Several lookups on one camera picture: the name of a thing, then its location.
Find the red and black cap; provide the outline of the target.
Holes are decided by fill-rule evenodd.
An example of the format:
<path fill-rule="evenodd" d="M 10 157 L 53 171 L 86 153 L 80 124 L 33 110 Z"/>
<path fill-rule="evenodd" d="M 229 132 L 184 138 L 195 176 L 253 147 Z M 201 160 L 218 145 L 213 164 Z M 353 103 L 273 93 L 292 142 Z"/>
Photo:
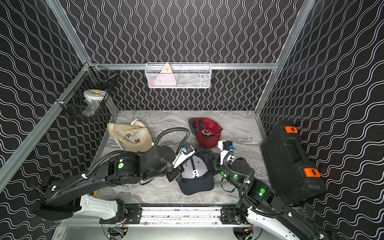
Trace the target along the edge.
<path fill-rule="evenodd" d="M 223 128 L 209 118 L 196 118 L 197 141 L 205 149 L 212 149 L 218 145 Z"/>

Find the beige cap with black lettering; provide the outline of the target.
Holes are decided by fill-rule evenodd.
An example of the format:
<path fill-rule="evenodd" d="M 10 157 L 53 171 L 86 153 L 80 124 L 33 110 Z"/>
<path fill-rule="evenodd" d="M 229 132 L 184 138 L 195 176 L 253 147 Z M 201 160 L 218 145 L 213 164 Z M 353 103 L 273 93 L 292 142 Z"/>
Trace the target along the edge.
<path fill-rule="evenodd" d="M 107 129 L 122 150 L 144 153 L 151 149 L 152 137 L 147 127 L 108 123 Z"/>

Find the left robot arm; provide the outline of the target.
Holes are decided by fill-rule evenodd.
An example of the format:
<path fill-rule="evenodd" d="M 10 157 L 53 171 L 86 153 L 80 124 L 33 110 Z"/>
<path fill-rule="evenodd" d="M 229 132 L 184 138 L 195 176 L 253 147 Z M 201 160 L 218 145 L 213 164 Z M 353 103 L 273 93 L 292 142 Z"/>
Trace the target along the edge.
<path fill-rule="evenodd" d="M 113 151 L 83 174 L 45 180 L 41 187 L 44 195 L 35 203 L 33 213 L 45 220 L 68 219 L 86 209 L 86 195 L 92 192 L 162 176 L 173 181 L 188 158 L 186 147 L 177 154 L 168 146 L 153 146 L 145 153 Z"/>

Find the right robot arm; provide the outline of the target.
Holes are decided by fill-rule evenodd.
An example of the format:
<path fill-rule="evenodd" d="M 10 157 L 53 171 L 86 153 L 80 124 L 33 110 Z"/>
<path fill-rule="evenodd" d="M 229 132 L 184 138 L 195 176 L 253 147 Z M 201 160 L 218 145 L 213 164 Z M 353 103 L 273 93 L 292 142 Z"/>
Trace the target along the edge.
<path fill-rule="evenodd" d="M 250 224 L 282 240 L 337 240 L 338 234 L 324 231 L 311 224 L 265 182 L 255 176 L 246 159 L 233 157 L 229 151 L 223 158 L 216 156 L 213 167 L 239 195 L 232 210 L 232 221 Z"/>

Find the navy blue baseball cap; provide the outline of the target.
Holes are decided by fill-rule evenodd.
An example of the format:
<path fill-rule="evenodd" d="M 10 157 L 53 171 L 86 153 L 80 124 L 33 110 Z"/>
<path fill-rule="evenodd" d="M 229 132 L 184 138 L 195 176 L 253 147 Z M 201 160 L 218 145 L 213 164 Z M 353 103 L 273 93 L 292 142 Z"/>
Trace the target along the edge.
<path fill-rule="evenodd" d="M 183 165 L 184 172 L 177 178 L 177 183 L 184 195 L 211 191 L 215 186 L 213 177 L 213 156 L 209 151 L 199 151 Z"/>

